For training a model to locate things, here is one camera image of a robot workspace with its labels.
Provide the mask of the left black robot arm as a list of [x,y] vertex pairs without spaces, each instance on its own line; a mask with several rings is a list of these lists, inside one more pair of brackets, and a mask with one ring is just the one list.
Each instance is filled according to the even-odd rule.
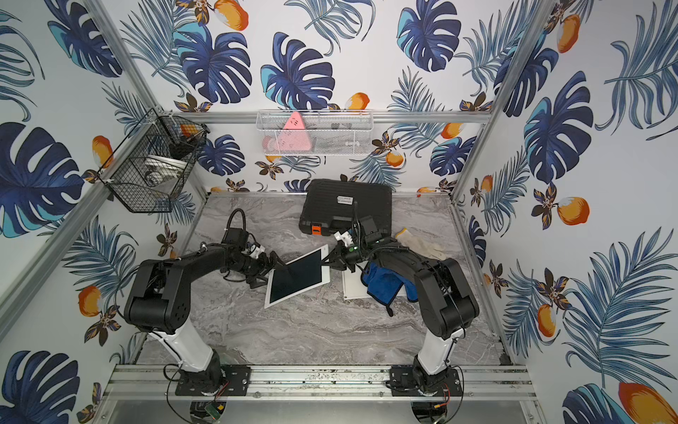
[[125,321],[153,336],[177,360],[177,394],[220,395],[227,377],[218,353],[191,323],[192,284],[218,271],[226,277],[235,273],[251,288],[258,288],[282,266],[277,253],[268,253],[247,230],[245,211],[237,208],[220,242],[203,243],[183,257],[139,265],[125,304]]

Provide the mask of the blue grey microfibre cloth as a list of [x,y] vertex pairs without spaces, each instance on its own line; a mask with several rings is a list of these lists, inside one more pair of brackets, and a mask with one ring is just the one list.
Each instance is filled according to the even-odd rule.
[[409,302],[418,302],[418,292],[413,282],[375,263],[367,264],[361,272],[360,281],[367,288],[367,294],[383,305],[390,317],[394,315],[391,305],[402,289]]

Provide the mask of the white drawing tablet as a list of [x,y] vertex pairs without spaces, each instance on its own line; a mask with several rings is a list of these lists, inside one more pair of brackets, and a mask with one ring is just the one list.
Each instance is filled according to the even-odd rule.
[[264,307],[273,307],[301,293],[329,284],[330,268],[323,262],[328,253],[328,245],[324,245],[273,269],[268,276]]
[[356,269],[355,272],[345,270],[342,273],[342,281],[345,300],[367,299],[370,297],[367,287],[362,283],[360,269]]

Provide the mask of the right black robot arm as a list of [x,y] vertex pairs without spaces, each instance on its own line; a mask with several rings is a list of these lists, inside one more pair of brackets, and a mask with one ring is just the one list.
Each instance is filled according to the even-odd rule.
[[358,217],[352,205],[351,229],[337,233],[337,245],[322,260],[333,270],[360,270],[367,294],[392,316],[391,304],[404,289],[418,304],[427,333],[410,366],[394,366],[385,386],[394,396],[442,396],[462,393],[461,373],[450,363],[458,341],[480,314],[459,263],[426,257],[379,232],[370,216]]

